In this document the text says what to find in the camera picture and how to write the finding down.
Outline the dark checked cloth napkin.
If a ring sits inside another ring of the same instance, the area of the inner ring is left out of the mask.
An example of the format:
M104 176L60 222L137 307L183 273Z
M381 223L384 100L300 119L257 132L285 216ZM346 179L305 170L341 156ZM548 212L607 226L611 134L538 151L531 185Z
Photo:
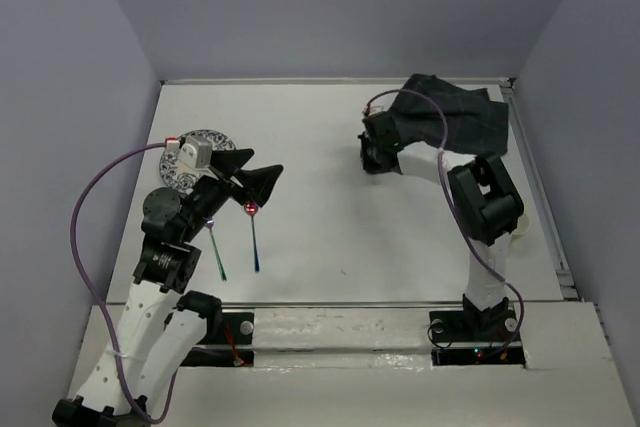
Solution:
M434 75L414 74L392 102L388 112L402 141L441 145L443 113L448 126L445 149L481 155L508 151L509 108L490 99L484 88L465 90Z

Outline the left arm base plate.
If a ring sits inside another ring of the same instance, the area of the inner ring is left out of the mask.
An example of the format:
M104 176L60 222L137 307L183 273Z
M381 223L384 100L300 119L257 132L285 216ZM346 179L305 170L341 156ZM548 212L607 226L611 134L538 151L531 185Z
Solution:
M204 338L182 361L182 367L235 368L254 363L252 311L224 311L219 327L209 328Z

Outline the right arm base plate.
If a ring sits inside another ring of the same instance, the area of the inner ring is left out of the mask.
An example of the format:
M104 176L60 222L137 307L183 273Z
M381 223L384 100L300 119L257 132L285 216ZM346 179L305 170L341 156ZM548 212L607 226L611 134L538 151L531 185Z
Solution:
M432 345L434 367L508 366L525 367L524 349L516 313L509 309L502 319L488 327L477 328L462 310L437 310L429 314L426 328Z

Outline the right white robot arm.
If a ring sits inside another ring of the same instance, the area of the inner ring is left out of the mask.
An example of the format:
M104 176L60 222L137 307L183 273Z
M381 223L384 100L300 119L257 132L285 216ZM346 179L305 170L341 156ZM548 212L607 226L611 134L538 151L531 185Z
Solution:
M524 202L501 157L455 154L449 160L442 149L430 157L406 153L399 128L388 113L366 116L363 124L359 139L365 172L393 172L440 186L470 251L462 307L431 314L429 340L438 349L455 343L495 342L506 348L517 341L524 300L505 274Z

